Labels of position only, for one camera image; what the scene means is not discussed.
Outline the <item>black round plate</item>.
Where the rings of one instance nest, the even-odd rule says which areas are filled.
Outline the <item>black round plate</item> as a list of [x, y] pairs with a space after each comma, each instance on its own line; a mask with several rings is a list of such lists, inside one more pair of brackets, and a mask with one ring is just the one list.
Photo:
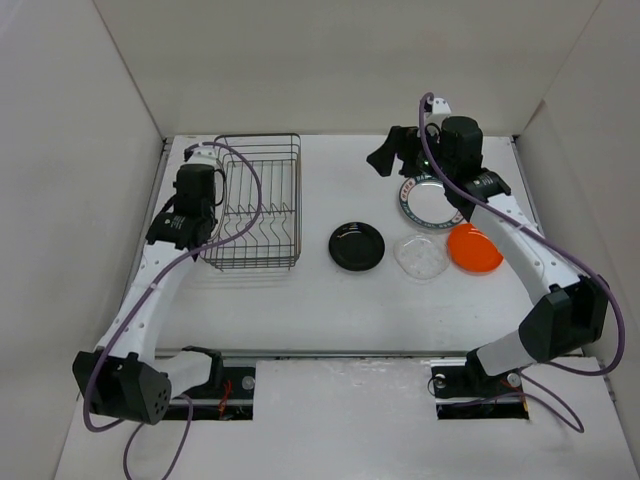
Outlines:
[[375, 268], [384, 258], [385, 242], [380, 232], [364, 222], [347, 222], [329, 237], [328, 252], [342, 269], [365, 272]]

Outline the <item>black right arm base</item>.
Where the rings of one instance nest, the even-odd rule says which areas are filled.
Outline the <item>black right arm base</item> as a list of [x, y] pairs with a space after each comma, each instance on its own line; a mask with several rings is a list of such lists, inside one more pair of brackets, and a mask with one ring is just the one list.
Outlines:
[[427, 387], [435, 397], [439, 420], [528, 420], [522, 378], [516, 371], [486, 377], [463, 358], [430, 362]]

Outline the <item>orange round plate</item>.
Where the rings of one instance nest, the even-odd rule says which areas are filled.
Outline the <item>orange round plate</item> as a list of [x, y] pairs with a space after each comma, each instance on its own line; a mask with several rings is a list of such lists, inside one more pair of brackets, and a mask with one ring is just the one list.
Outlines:
[[489, 238], [469, 223], [451, 230], [447, 247], [453, 263], [472, 274], [490, 273], [504, 260]]

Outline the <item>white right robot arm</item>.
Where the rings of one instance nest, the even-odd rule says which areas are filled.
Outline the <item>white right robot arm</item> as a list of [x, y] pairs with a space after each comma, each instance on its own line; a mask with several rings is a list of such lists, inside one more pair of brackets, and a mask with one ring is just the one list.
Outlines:
[[388, 177], [400, 160], [406, 178], [432, 173], [449, 203], [495, 245], [533, 304], [518, 328], [470, 351], [462, 381], [473, 393], [494, 387], [499, 375], [546, 363], [602, 335], [609, 301], [604, 283], [554, 253], [529, 223], [508, 184], [483, 167], [483, 133], [464, 116], [444, 119], [435, 131], [394, 126], [367, 161]]

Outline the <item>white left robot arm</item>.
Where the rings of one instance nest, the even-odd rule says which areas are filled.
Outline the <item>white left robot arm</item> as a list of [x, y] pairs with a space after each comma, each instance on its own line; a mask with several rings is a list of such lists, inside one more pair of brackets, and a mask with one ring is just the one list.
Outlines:
[[156, 345], [169, 307], [217, 224], [217, 167], [185, 163], [174, 193], [151, 222], [137, 274], [116, 318], [96, 347], [76, 355], [72, 371], [84, 397], [83, 414], [154, 425], [170, 401], [195, 389], [204, 397], [223, 387], [219, 352], [187, 346], [159, 360]]

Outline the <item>white plate with green rim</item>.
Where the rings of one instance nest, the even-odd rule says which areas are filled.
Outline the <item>white plate with green rim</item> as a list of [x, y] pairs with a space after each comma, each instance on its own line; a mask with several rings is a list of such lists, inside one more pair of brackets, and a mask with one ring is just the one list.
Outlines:
[[399, 188], [398, 205], [411, 224], [428, 231], [446, 232], [464, 221], [446, 199], [443, 183], [429, 174], [405, 179]]

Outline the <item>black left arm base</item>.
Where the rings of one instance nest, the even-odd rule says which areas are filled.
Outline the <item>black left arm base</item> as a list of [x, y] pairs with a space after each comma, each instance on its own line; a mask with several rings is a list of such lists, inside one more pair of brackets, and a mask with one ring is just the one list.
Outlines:
[[222, 380], [209, 381], [185, 392], [193, 406], [193, 421], [251, 421], [254, 413], [256, 362], [224, 360]]

